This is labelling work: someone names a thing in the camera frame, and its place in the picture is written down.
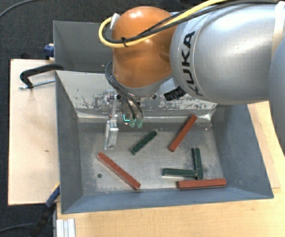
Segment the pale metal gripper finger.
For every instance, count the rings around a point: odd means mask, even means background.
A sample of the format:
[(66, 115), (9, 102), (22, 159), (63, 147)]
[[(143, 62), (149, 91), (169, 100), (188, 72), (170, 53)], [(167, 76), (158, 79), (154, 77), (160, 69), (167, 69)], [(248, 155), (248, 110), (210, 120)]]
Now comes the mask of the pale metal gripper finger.
[(116, 145), (117, 143), (117, 137), (118, 137), (118, 122), (117, 121), (112, 121), (110, 123), (110, 129), (109, 129), (109, 147), (112, 148)]
[(105, 127), (105, 140), (104, 140), (104, 149), (108, 149), (109, 147), (109, 134), (110, 134), (110, 121), (108, 120), (106, 122), (106, 127)]

